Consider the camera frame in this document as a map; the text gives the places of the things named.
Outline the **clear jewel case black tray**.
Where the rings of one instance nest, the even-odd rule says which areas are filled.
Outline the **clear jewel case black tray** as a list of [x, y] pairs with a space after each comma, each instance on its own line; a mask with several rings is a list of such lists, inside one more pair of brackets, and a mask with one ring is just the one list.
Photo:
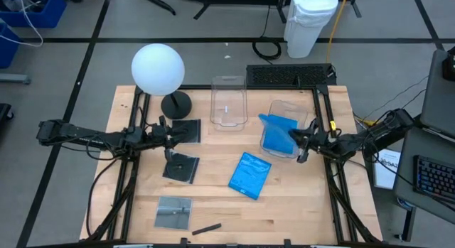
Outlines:
[[201, 120], [199, 119], [179, 119], [173, 120], [172, 126], [183, 125], [183, 124], [192, 124], [198, 128], [198, 135], [197, 136], [172, 136], [174, 140], [178, 141], [179, 143], [187, 143], [187, 144], [198, 144], [201, 140]]
[[171, 152], [170, 156], [171, 160], [166, 162], [163, 177], [192, 184], [200, 159], [174, 151]]

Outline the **black floor object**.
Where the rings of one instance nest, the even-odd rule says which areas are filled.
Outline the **black floor object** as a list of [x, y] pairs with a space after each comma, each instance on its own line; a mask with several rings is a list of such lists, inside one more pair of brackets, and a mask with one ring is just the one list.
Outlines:
[[14, 113], [10, 104], [0, 103], [0, 124], [14, 118]]

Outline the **white trash bin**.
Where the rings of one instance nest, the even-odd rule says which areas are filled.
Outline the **white trash bin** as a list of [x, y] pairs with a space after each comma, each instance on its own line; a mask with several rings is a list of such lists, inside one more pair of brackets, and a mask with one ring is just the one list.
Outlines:
[[337, 7], [338, 0], [291, 0], [284, 30], [290, 58], [305, 58], [310, 54]]

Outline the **black desk device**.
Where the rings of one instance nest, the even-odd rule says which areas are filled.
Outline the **black desk device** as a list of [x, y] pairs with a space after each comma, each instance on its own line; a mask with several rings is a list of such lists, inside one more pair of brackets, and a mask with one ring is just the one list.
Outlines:
[[455, 82], [455, 46], [447, 51], [447, 57], [442, 62], [442, 77]]

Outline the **black plastic strip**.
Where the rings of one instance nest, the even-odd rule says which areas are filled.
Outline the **black plastic strip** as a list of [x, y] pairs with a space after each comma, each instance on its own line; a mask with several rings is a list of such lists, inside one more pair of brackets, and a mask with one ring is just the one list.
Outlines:
[[211, 226], [207, 226], [207, 227], [201, 228], [199, 230], [192, 231], [191, 234], [194, 236], [194, 235], [197, 235], [197, 234], [202, 234], [204, 232], [213, 231], [213, 230], [219, 229], [221, 227], [222, 227], [222, 224], [218, 223], [218, 224], [215, 224], [215, 225], [211, 225]]

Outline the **white globe lamp black base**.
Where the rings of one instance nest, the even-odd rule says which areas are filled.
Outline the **white globe lamp black base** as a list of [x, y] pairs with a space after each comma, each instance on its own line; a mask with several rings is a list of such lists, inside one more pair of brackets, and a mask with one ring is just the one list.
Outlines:
[[160, 43], [139, 49], [131, 63], [131, 73], [138, 88], [148, 95], [161, 97], [161, 111], [169, 119], [183, 119], [192, 110], [189, 95], [179, 90], [185, 77], [181, 56]]

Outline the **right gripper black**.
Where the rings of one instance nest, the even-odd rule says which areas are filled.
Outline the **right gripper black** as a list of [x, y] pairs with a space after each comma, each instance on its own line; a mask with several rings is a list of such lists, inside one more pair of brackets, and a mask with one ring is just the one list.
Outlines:
[[294, 141], [307, 139], [306, 146], [299, 147], [298, 163], [307, 162], [309, 150], [323, 156], [341, 156], [339, 138], [330, 138], [325, 131], [319, 131], [318, 122], [311, 122], [307, 130], [291, 129], [288, 134]]

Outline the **large blue storage crate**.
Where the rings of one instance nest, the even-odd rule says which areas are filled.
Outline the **large blue storage crate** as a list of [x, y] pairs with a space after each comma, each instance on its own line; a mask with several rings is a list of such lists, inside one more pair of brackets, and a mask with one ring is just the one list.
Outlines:
[[[35, 28], [55, 28], [66, 8], [65, 0], [31, 0], [41, 1], [44, 6], [40, 11], [27, 11], [26, 15]], [[29, 27], [23, 14], [18, 11], [0, 11], [0, 18], [11, 27]]]

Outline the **black backlit keyboard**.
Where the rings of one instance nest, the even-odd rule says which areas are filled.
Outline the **black backlit keyboard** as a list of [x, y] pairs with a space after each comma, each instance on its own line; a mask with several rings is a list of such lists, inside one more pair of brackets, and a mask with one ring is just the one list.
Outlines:
[[416, 155], [414, 190], [455, 205], [455, 164]]

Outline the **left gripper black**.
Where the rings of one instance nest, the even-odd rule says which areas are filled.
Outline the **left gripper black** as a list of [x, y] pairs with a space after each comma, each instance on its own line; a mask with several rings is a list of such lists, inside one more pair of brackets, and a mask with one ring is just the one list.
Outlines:
[[[170, 136], [197, 136], [198, 128], [192, 124], [183, 124], [172, 126], [169, 132]], [[168, 138], [168, 126], [166, 124], [152, 124], [151, 132], [143, 132], [140, 148], [155, 149], [164, 147], [164, 156], [167, 162], [173, 160], [173, 149], [171, 148], [171, 140]]]

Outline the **blue plastic disc case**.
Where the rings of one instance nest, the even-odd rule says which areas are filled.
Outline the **blue plastic disc case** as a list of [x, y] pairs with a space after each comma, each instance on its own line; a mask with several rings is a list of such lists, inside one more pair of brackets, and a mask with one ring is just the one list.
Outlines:
[[271, 167], [270, 163], [244, 152], [228, 186], [253, 200], [257, 200]]
[[262, 137], [262, 148], [283, 156], [293, 156], [296, 143], [289, 135], [289, 131], [293, 128], [288, 124], [266, 124]]
[[296, 129], [298, 127], [298, 121], [294, 119], [289, 119], [274, 114], [259, 114], [258, 117], [265, 126], [273, 126], [285, 131]]

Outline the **grey desk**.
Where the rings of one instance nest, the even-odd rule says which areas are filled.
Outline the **grey desk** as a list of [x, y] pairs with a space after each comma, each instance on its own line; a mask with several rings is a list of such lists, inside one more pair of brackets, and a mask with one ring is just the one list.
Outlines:
[[411, 240], [417, 208], [455, 224], [455, 203], [434, 200], [413, 190], [414, 158], [417, 156], [431, 158], [455, 167], [455, 140], [445, 139], [417, 127], [406, 133], [393, 188], [398, 198], [413, 205], [406, 214], [402, 234], [397, 236], [405, 242]]

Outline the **clear plastic storage bin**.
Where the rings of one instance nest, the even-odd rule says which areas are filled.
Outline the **clear plastic storage bin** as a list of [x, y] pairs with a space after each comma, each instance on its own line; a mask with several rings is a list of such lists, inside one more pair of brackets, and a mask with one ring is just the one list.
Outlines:
[[[271, 103], [269, 111], [266, 115], [270, 115], [270, 114], [297, 120], [298, 127], [296, 129], [303, 129], [308, 112], [306, 111], [306, 109], [304, 107], [301, 107], [297, 104], [293, 104], [291, 102], [282, 101], [282, 100], [274, 100]], [[299, 155], [299, 147], [297, 146], [297, 144], [295, 146], [293, 156], [283, 156], [282, 154], [279, 154], [279, 153], [273, 153], [273, 152], [268, 152], [268, 151], [264, 150], [262, 148], [262, 138], [260, 141], [260, 146], [262, 149], [262, 153], [265, 153], [269, 156], [276, 156], [278, 158], [296, 158]]]
[[242, 131], [248, 121], [243, 76], [217, 76], [211, 82], [210, 122], [218, 131]]

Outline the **clear reflective jewel case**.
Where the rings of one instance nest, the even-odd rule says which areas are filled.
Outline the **clear reflective jewel case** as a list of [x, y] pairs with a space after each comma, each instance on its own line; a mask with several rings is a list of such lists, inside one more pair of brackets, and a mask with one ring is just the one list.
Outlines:
[[156, 209], [154, 227], [188, 230], [192, 207], [191, 198], [161, 196]]

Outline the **grey floor bar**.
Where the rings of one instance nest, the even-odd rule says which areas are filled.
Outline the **grey floor bar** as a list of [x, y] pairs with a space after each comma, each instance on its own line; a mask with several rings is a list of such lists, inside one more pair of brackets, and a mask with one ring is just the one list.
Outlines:
[[0, 73], [0, 82], [22, 83], [29, 85], [31, 79], [27, 75]]

